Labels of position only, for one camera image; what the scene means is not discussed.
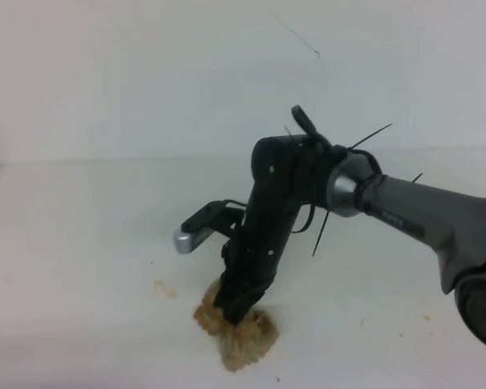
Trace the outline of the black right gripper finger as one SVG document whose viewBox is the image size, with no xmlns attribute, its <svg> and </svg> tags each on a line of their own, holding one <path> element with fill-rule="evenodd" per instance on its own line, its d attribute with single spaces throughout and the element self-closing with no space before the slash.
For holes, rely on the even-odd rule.
<svg viewBox="0 0 486 389">
<path fill-rule="evenodd" d="M 219 278 L 219 288 L 215 293 L 213 306 L 221 310 L 229 310 L 232 307 L 232 286 L 226 275 Z"/>
</svg>

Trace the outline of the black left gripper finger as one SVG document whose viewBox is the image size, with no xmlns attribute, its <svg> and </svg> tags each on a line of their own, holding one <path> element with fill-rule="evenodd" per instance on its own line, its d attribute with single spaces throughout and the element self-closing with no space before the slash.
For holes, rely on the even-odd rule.
<svg viewBox="0 0 486 389">
<path fill-rule="evenodd" d="M 241 322 L 266 291 L 265 284 L 247 284 L 243 286 L 227 284 L 225 288 L 228 295 L 228 302 L 225 306 L 225 318 L 231 324 Z"/>
</svg>

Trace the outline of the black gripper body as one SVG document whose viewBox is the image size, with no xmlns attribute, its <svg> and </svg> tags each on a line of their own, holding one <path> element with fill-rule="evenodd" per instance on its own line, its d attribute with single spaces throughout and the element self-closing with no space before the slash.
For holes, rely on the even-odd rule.
<svg viewBox="0 0 486 389">
<path fill-rule="evenodd" d="M 317 198 L 310 180 L 323 152 L 323 144 L 307 135 L 256 143 L 245 220 L 225 260 L 224 275 L 231 284 L 265 284 L 267 289 L 273 282 L 299 210 Z"/>
</svg>

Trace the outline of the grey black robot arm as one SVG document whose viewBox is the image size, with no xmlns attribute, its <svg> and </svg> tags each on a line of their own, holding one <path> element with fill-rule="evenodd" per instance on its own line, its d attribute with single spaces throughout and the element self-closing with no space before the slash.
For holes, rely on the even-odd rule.
<svg viewBox="0 0 486 389">
<path fill-rule="evenodd" d="M 245 218 L 223 249 L 215 305 L 239 323 L 271 286 L 302 206 L 364 213 L 430 247 L 441 289 L 454 293 L 467 328 L 486 345 L 486 198 L 385 175 L 367 152 L 306 135 L 260 139 Z"/>
</svg>

